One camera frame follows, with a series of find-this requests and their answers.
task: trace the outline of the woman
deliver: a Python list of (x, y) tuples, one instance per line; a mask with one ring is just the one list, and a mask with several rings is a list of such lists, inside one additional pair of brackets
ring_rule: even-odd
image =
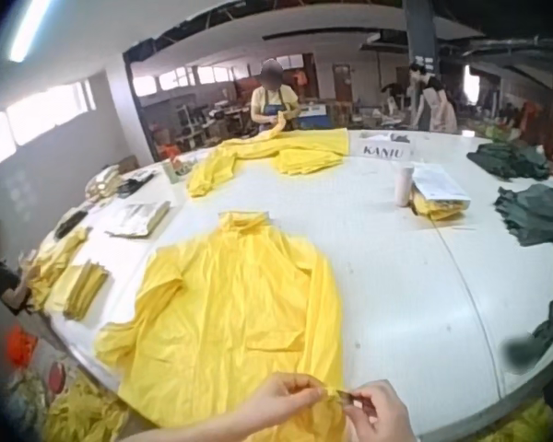
[(418, 127), (418, 122), (424, 111), (424, 100), (430, 106), (431, 132), (443, 132), (445, 134), (457, 134), (457, 119), (454, 116), (454, 108), (446, 96), (444, 86), (438, 78), (426, 72), (426, 68), (420, 64), (412, 63), (409, 66), (409, 75), (415, 83), (419, 83), (422, 90), (420, 104), (416, 119), (412, 122), (412, 128)]
[(291, 120), (301, 112), (297, 94), (283, 84), (283, 67), (275, 59), (266, 60), (260, 72), (261, 87), (252, 93), (250, 113), (253, 122), (260, 124), (260, 132), (277, 124), (277, 115), (285, 113), (288, 120), (285, 130), (291, 130)]
[(389, 83), (383, 89), (381, 93), (389, 91), (389, 97), (387, 97), (387, 106), (389, 107), (389, 114), (395, 115), (399, 111), (399, 98), (405, 95), (404, 88), (399, 83)]
[(15, 315), (22, 311), (29, 312), (30, 290), (27, 288), (27, 283), (37, 276), (39, 269), (30, 267), (21, 274), (12, 271), (4, 264), (2, 258), (2, 235), (0, 227), (0, 300)]

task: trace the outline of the apron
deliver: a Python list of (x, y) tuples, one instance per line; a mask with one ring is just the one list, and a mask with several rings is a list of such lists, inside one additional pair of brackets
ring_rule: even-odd
[(445, 134), (457, 133), (457, 119), (454, 115), (453, 105), (448, 102), (444, 108), (444, 115), (441, 112), (441, 100), (439, 94), (433, 87), (422, 90), (422, 95), (430, 106), (430, 128), (431, 132), (442, 132)]
[[(278, 98), (280, 99), (280, 104), (268, 104), (268, 91), (265, 89), (265, 106), (262, 109), (262, 115), (265, 117), (273, 117), (275, 115), (278, 115), (278, 113), (288, 111), (287, 105), (285, 104), (285, 101), (283, 100), (283, 94), (280, 91), (280, 87), (278, 88)], [(260, 124), (260, 129), (258, 132), (268, 131), (272, 126), (270, 124)], [(293, 126), (290, 121), (287, 121), (287, 125), (285, 126), (285, 129), (283, 131), (292, 131)]]

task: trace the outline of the yellow fabric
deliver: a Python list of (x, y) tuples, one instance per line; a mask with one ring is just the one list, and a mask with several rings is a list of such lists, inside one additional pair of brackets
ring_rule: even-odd
[[(250, 107), (262, 113), (265, 104), (283, 104), (278, 96), (278, 91), (273, 92), (272, 90), (267, 90), (266, 92), (268, 95), (268, 103), (265, 102), (265, 89), (263, 87), (257, 87), (252, 93)], [(291, 86), (281, 85), (280, 93), (283, 96), (283, 101), (288, 110), (292, 103), (299, 101), (299, 97), (297, 97), (297, 94)]]
[[(135, 317), (108, 324), (97, 357), (124, 373), (120, 397), (161, 426), (234, 410), (276, 371), (342, 386), (340, 299), (325, 257), (265, 214), (227, 213), (220, 228), (150, 258)], [(340, 405), (323, 401), (253, 441), (336, 441)]]
[(43, 440), (112, 441), (118, 436), (126, 416), (126, 407), (120, 401), (78, 373), (70, 390), (58, 396), (49, 408)]
[(31, 301), (35, 309), (43, 310), (55, 281), (64, 272), (87, 237), (86, 228), (76, 227), (59, 241), (53, 237), (43, 241), (32, 264), (39, 266), (41, 272), (29, 282)]
[(468, 207), (464, 201), (429, 201), (416, 188), (412, 191), (412, 204), (418, 215), (427, 216), (432, 221), (456, 215)]
[[(284, 117), (279, 113), (279, 126), (281, 119), (284, 122)], [(332, 154), (342, 156), (348, 153), (346, 129), (280, 133), (277, 128), (273, 128), (266, 136), (263, 135), (259, 134), (253, 141), (228, 140), (219, 145), (205, 161), (194, 168), (187, 184), (189, 194), (193, 197), (206, 195), (230, 180), (237, 160), (271, 157), (287, 150), (283, 158), (276, 160), (275, 165), (282, 173), (295, 174), (309, 173), (339, 164), (341, 160)], [(303, 159), (308, 161), (307, 165), (302, 163)]]
[(281, 150), (275, 157), (276, 170), (288, 175), (312, 173), (316, 170), (331, 168), (342, 162), (342, 157), (333, 152), (320, 150)]
[(532, 402), (493, 425), (477, 442), (541, 442), (551, 440), (553, 412), (543, 400)]
[(65, 269), (53, 286), (47, 309), (62, 311), (71, 320), (82, 320), (108, 274), (92, 262)]

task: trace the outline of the white table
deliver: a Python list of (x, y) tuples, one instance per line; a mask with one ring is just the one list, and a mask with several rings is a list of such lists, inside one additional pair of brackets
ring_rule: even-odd
[[(506, 371), (499, 349), (547, 317), (553, 248), (523, 248), (502, 225), (492, 206), (498, 188), (520, 191), (532, 181), (503, 182), (469, 161), (465, 153), (485, 140), (406, 134), (416, 143), (415, 160), (443, 164), (472, 197), (463, 217), (435, 225), (395, 207), (394, 164), (370, 158), (346, 157), (338, 167), (299, 177), (278, 174), (269, 160), (248, 161), (234, 180), (195, 200), (183, 183), (170, 186), (160, 172), (127, 200), (86, 218), (94, 231), (76, 262), (100, 262), (112, 277), (84, 320), (55, 315), (54, 329), (116, 390), (119, 378), (95, 360), (92, 347), (104, 324), (134, 316), (147, 256), (212, 231), (221, 212), (266, 211), (286, 233), (308, 238), (333, 266), (349, 388), (389, 379), (425, 441), (454, 440), (489, 424), (553, 372), (553, 347), (523, 376)], [(125, 202), (160, 200), (173, 207), (151, 238), (103, 233), (107, 214)]]

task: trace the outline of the blue apron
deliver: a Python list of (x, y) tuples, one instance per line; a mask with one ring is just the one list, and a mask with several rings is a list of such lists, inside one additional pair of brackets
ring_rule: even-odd
[[(262, 115), (265, 117), (272, 117), (275, 115), (278, 115), (278, 113), (288, 111), (287, 105), (285, 104), (285, 100), (283, 100), (283, 94), (280, 91), (280, 87), (278, 88), (278, 98), (280, 99), (281, 104), (268, 104), (268, 91), (265, 89), (265, 106), (262, 109)], [(271, 124), (260, 124), (259, 132), (262, 131), (268, 131), (271, 128)], [(292, 130), (292, 126), (290, 122), (287, 122), (287, 125), (285, 126), (285, 131)]]

